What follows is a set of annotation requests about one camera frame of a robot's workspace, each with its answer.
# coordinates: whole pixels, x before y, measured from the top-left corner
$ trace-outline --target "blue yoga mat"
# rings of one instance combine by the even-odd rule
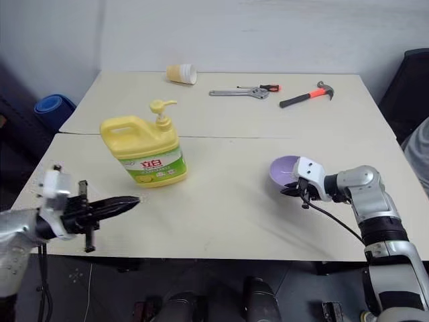
[[[54,132],[58,132],[75,109],[76,105],[61,94],[49,95],[34,105],[34,112]]]

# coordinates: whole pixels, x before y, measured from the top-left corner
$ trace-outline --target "white table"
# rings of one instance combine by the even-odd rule
[[[249,258],[363,261],[363,246],[323,214],[303,210],[299,199],[279,194],[268,167],[283,155],[322,163],[327,173],[370,164],[393,197],[410,239],[429,260],[429,202],[400,147],[390,140],[334,142],[313,138],[181,138],[189,177],[156,189],[136,186],[100,136],[56,135],[14,208],[38,206],[43,171],[55,163],[78,180],[88,180],[90,200],[134,195],[133,210],[101,222],[97,250],[90,256],[150,258]],[[322,203],[358,231],[351,208]],[[54,240],[50,254],[86,255],[83,237]]]
[[[285,109],[279,102],[317,89],[324,81],[335,90]],[[280,84],[279,93],[253,97],[211,97],[210,90]],[[96,134],[110,117],[137,115],[153,121],[153,99],[175,99],[168,107],[179,136],[211,138],[392,139],[394,134],[359,75],[200,73],[195,85],[178,85],[161,72],[102,72],[61,127],[61,132]]]

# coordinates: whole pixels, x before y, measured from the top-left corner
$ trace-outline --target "black cable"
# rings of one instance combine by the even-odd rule
[[[48,251],[46,249],[46,244],[43,244],[42,251],[44,255],[44,270],[45,270],[45,292],[46,292],[46,298],[48,300],[48,314],[46,315],[45,322],[49,322],[52,317],[52,311],[54,310],[54,303],[52,302],[52,295],[49,289],[48,285]]]
[[[329,213],[328,211],[317,207],[316,205],[312,204],[310,202],[310,200],[308,200],[305,196],[304,193],[300,194],[301,199],[310,207],[312,207],[313,209],[316,209],[317,211],[320,211],[321,213],[323,213],[324,215],[328,216],[329,218],[331,218],[332,220],[335,220],[337,223],[339,223],[343,228],[347,229],[353,236],[355,236],[357,239],[359,239],[359,241],[363,243],[363,240],[361,238],[361,236],[359,236],[357,233],[355,233],[349,226],[347,226],[345,223],[343,223],[340,219],[337,219],[334,215],[332,215],[331,213]]]
[[[48,252],[46,250],[46,244],[38,246],[38,258],[40,278],[42,279],[42,294],[40,297],[38,322],[43,322],[45,303],[48,303],[48,313],[46,314],[45,322],[49,322],[52,317],[53,302],[48,285]]]
[[[40,276],[43,280],[43,258],[42,258],[42,247],[38,246],[38,258],[39,258],[39,268],[40,268]],[[43,316],[45,311],[45,292],[43,290],[43,282],[42,287],[40,289],[42,292],[40,295],[40,303],[39,303],[39,315],[38,315],[38,322],[43,322]]]

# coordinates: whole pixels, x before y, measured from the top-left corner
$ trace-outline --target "bowl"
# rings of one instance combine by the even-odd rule
[[[292,171],[299,158],[299,156],[282,156],[271,163],[269,177],[279,189],[283,190],[285,184],[296,181],[296,179],[292,178]]]

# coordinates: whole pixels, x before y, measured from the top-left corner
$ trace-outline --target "hammer head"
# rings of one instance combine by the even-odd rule
[[[317,83],[317,87],[320,89],[324,89],[325,94],[329,95],[330,99],[334,97],[334,89],[331,86],[326,85],[322,81],[320,81],[319,83]]]

